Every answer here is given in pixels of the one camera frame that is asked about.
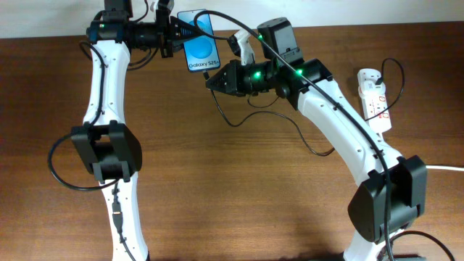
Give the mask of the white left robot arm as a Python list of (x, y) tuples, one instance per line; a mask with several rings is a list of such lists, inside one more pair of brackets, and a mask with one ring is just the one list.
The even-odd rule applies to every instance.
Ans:
[(149, 260), (141, 229), (137, 182), (141, 145), (125, 124), (125, 76), (133, 49), (153, 49), (172, 57), (196, 29), (171, 16), (173, 1), (158, 1), (154, 22), (133, 19), (130, 1), (106, 1), (86, 30), (93, 63), (91, 96), (83, 124), (72, 128), (72, 142), (86, 170), (104, 195), (114, 260)]

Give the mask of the blue Samsung Galaxy smartphone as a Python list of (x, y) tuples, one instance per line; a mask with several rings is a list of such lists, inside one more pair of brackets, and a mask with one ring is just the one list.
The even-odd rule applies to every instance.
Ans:
[[(189, 10), (177, 13), (177, 18), (194, 26), (194, 17), (205, 9)], [(210, 35), (214, 35), (208, 14), (197, 19), (198, 26)], [(188, 71), (214, 70), (220, 67), (220, 58), (214, 38), (199, 36), (183, 44)]]

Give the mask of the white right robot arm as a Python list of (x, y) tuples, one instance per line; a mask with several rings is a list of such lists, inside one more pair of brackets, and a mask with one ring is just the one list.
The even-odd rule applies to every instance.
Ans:
[(348, 206), (355, 234), (341, 260), (393, 260), (393, 243), (410, 233), (425, 210), (427, 168), (388, 145), (345, 99), (328, 68), (304, 60), (286, 18), (227, 37), (236, 55), (207, 80), (232, 96), (274, 89), (329, 140), (349, 168), (357, 191)]

